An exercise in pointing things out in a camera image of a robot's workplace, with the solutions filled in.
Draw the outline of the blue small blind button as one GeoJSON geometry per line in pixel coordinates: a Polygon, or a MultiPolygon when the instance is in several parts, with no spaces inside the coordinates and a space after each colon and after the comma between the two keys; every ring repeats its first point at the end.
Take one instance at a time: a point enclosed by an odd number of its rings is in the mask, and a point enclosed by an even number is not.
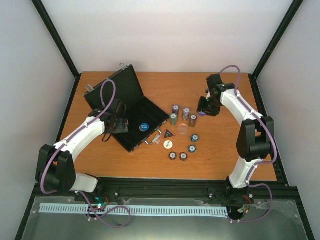
{"type": "Polygon", "coordinates": [[[141,132],[147,132],[147,131],[149,130],[149,128],[150,128],[150,126],[149,126],[148,123],[141,123],[141,124],[139,125],[139,130],[140,130],[141,132]]]}

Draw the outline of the black poker set case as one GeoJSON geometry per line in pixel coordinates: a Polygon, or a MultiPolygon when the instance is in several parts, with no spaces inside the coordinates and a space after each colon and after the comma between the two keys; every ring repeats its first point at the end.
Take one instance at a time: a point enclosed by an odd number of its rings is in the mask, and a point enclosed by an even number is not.
{"type": "Polygon", "coordinates": [[[159,130],[169,115],[144,95],[133,65],[123,65],[109,79],[116,89],[107,112],[128,122],[128,132],[112,136],[130,153],[159,130]]]}

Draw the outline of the blue poker chip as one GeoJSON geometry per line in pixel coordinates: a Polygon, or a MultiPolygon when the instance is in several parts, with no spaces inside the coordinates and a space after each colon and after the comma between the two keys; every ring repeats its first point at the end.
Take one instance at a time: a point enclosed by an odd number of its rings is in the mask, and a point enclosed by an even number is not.
{"type": "Polygon", "coordinates": [[[191,140],[191,142],[193,142],[193,143],[196,143],[197,141],[199,141],[199,139],[200,139],[200,137],[199,137],[198,134],[192,134],[192,135],[190,136],[190,140],[191,140]]]}
{"type": "Polygon", "coordinates": [[[193,154],[193,153],[195,153],[196,151],[197,151],[197,147],[196,147],[195,145],[192,144],[192,145],[189,145],[189,146],[188,146],[188,152],[189,152],[189,153],[192,153],[192,154],[193,154]]]}

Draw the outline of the clear acrylic disc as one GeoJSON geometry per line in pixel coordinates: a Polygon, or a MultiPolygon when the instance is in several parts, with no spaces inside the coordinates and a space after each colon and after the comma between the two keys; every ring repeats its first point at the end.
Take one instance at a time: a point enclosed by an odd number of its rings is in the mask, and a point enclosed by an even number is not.
{"type": "Polygon", "coordinates": [[[189,132],[189,126],[187,124],[181,123],[177,127],[177,131],[181,135],[185,135],[189,132]]]}

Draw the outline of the white dealer button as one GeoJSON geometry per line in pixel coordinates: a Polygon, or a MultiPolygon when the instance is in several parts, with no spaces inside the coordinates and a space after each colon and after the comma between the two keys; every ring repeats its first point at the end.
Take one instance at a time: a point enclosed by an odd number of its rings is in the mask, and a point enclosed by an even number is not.
{"type": "Polygon", "coordinates": [[[166,140],[163,143],[163,147],[167,150],[171,149],[173,147],[173,142],[171,140],[166,140]]]}

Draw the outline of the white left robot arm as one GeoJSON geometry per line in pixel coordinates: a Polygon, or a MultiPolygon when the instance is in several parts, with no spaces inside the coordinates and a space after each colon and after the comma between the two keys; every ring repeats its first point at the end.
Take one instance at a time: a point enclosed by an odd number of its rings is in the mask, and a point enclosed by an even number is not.
{"type": "Polygon", "coordinates": [[[105,109],[94,109],[85,121],[65,139],[54,145],[43,145],[39,150],[35,179],[44,194],[69,191],[86,192],[92,201],[103,198],[104,188],[98,179],[88,174],[77,173],[75,161],[80,153],[97,137],[128,132],[125,118],[127,106],[118,99],[105,109]]]}

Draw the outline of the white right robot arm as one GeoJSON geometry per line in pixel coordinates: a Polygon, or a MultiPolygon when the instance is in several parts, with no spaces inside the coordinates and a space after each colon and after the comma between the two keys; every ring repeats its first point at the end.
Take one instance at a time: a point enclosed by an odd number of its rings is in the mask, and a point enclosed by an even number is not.
{"type": "Polygon", "coordinates": [[[277,159],[274,140],[274,120],[257,112],[242,97],[234,83],[223,83],[219,74],[206,79],[206,96],[199,99],[197,112],[216,117],[225,107],[240,125],[236,142],[239,155],[233,172],[226,179],[224,197],[236,202],[248,192],[251,178],[259,165],[265,163],[268,155],[277,159]]]}

